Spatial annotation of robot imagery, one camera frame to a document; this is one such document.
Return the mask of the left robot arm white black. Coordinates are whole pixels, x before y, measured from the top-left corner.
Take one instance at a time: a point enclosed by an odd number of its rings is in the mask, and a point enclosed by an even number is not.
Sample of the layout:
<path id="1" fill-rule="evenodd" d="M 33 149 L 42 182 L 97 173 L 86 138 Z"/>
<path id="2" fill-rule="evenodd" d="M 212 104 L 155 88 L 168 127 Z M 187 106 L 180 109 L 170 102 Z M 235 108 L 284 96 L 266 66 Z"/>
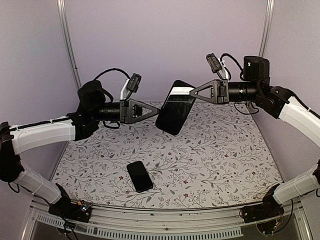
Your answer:
<path id="1" fill-rule="evenodd" d="M 21 163 L 21 153 L 59 142 L 89 138 L 99 129 L 99 123 L 134 124 L 156 116 L 159 109 L 144 102 L 130 99 L 138 90 L 138 81 L 127 79 L 120 93 L 120 101 L 98 80 L 85 83 L 77 92 L 79 106 L 76 112 L 65 116 L 26 125 L 0 124 L 0 179 L 15 183 L 54 205 L 63 216 L 74 213 L 74 205 L 61 186 L 43 178 Z"/>

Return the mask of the large black phone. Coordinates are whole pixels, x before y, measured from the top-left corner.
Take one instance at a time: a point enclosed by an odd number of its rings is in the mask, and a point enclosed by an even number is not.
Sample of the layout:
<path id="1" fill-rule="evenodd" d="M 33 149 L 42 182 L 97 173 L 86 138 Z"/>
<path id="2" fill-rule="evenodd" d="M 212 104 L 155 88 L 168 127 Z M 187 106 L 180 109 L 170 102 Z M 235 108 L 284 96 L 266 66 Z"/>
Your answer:
<path id="1" fill-rule="evenodd" d="M 194 88 L 182 80 L 174 81 L 155 121 L 158 129 L 173 136 L 180 132 L 196 100 L 190 95 Z"/>

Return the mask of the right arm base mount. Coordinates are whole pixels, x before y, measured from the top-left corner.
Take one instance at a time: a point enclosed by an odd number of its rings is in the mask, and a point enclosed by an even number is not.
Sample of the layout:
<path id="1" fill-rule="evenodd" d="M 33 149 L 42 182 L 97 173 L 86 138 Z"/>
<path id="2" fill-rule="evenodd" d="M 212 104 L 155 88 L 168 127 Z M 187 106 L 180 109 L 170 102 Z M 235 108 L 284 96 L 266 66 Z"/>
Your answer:
<path id="1" fill-rule="evenodd" d="M 273 197 L 276 188 L 280 184 L 272 186 L 265 196 L 262 198 L 262 203 L 256 205 L 246 205 L 239 211 L 239 216 L 245 223 L 265 220 L 268 218 L 282 215 L 285 211 L 282 204 L 277 203 Z"/>

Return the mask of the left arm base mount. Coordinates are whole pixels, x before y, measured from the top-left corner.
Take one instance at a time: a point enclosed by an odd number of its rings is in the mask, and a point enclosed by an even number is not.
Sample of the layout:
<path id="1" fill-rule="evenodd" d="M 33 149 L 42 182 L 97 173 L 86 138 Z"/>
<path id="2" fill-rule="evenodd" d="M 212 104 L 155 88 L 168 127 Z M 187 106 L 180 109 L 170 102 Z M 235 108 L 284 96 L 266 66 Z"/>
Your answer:
<path id="1" fill-rule="evenodd" d="M 56 183 L 56 185 L 60 190 L 61 198 L 57 203 L 50 204 L 48 213 L 62 219 L 88 223 L 92 214 L 92 204 L 84 200 L 72 203 L 69 195 L 63 187 L 58 183 Z"/>

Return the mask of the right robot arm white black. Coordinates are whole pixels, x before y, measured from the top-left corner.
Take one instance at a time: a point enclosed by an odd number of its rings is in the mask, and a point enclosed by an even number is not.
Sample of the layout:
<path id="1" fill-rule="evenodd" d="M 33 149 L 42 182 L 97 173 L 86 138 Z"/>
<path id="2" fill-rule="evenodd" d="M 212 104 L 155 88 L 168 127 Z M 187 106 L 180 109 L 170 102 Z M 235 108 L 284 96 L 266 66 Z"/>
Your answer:
<path id="1" fill-rule="evenodd" d="M 228 77 L 211 80 L 189 92 L 190 96 L 211 104 L 252 101 L 275 119 L 291 125 L 310 139 L 320 144 L 320 116 L 307 107 L 290 89 L 270 86 L 270 62 L 260 56 L 244 56 L 240 68 L 240 82 L 231 82 Z M 278 206 L 320 188 L 320 165 L 297 177 L 279 183 L 265 194 L 258 213 L 269 218 Z"/>

